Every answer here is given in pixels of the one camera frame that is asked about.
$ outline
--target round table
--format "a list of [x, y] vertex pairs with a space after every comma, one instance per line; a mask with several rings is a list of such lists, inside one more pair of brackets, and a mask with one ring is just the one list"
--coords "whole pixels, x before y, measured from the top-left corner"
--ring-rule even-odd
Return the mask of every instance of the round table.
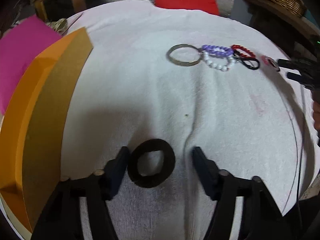
[[[107, 202], [119, 239], [204, 237], [215, 202], [193, 169], [194, 146], [234, 176], [260, 176], [283, 214], [295, 203], [302, 134], [302, 191], [316, 176], [320, 160], [310, 92], [286, 79], [284, 69], [276, 72], [261, 61], [256, 71], [236, 63], [222, 72], [203, 61], [177, 66], [165, 56], [173, 45], [187, 43], [197, 48], [239, 44], [258, 58], [287, 58], [261, 33], [202, 11], [162, 9], [141, 0], [89, 9], [69, 32], [83, 26], [94, 49], [68, 110], [61, 175], [89, 176], [121, 146], [132, 151], [151, 138], [166, 140], [176, 156], [173, 173], [155, 188], [140, 188], [125, 174], [118, 195]], [[190, 61], [193, 56], [190, 51], [176, 54]], [[157, 161], [150, 154], [142, 169]], [[85, 199], [81, 210], [90, 239]], [[241, 198], [230, 239], [237, 239], [240, 218]]]

